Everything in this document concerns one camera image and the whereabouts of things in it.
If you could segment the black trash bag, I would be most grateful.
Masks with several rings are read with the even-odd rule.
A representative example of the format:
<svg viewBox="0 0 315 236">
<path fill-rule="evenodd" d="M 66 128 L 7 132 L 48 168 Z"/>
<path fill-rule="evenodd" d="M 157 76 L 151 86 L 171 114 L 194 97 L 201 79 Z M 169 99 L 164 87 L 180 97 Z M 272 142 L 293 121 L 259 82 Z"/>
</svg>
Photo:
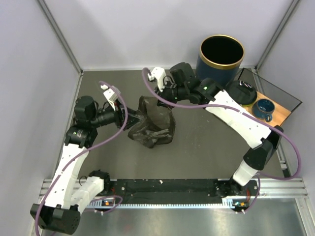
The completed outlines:
<svg viewBox="0 0 315 236">
<path fill-rule="evenodd" d="M 131 140 L 137 141 L 147 148 L 166 145 L 173 141 L 176 121 L 171 109 L 158 106 L 155 97 L 141 96 L 136 116 L 140 121 L 128 132 Z"/>
</svg>

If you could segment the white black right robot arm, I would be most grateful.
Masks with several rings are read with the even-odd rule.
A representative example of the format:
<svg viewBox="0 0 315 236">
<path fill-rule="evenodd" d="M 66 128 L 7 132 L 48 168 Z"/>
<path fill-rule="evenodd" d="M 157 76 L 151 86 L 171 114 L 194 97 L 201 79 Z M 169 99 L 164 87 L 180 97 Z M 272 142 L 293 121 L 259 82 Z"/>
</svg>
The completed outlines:
<svg viewBox="0 0 315 236">
<path fill-rule="evenodd" d="M 157 81 L 155 93 L 171 103 L 188 100 L 192 104 L 208 107 L 206 111 L 215 115 L 236 131 L 249 145 L 240 166 L 234 172 L 229 183 L 230 190 L 237 195 L 248 188 L 248 182 L 275 153 L 281 140 L 278 131 L 254 120 L 249 112 L 242 108 L 227 91 L 215 80 L 199 80 L 190 64 L 181 62 L 173 66 L 168 73 L 162 67 L 155 67 L 149 73 L 150 81 Z"/>
</svg>

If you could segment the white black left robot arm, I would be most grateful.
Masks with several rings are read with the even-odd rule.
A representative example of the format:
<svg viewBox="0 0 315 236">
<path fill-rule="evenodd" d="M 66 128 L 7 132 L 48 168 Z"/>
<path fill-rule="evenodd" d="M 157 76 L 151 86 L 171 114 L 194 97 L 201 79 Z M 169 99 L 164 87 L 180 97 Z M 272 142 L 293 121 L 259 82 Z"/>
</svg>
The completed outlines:
<svg viewBox="0 0 315 236">
<path fill-rule="evenodd" d="M 65 135 L 62 156 L 47 192 L 30 214 L 35 220 L 35 234 L 49 230 L 73 234 L 86 207 L 98 195 L 106 195 L 112 184 L 108 173 L 92 171 L 82 186 L 74 190 L 78 174 L 89 152 L 95 148 L 97 129 L 115 124 L 121 133 L 140 122 L 142 116 L 125 106 L 124 101 L 109 98 L 103 108 L 91 96 L 79 97 L 75 102 L 73 124 Z"/>
</svg>

